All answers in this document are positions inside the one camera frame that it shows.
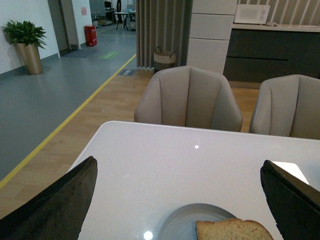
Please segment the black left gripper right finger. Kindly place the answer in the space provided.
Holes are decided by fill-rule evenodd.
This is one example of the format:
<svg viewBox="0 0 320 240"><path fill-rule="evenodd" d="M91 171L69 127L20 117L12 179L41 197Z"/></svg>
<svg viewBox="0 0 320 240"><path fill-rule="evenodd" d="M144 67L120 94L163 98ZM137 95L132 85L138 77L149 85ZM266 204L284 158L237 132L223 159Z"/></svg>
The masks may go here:
<svg viewBox="0 0 320 240"><path fill-rule="evenodd" d="M320 238L320 192L270 160L260 169L268 207L284 240Z"/></svg>

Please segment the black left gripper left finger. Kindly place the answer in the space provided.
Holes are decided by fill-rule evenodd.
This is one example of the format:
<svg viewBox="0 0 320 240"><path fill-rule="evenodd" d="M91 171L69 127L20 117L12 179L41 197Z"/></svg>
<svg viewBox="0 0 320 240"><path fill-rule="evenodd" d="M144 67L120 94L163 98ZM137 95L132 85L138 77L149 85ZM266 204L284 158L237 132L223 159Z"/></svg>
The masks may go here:
<svg viewBox="0 0 320 240"><path fill-rule="evenodd" d="M76 240L82 229L98 175L90 156L0 220L2 240Z"/></svg>

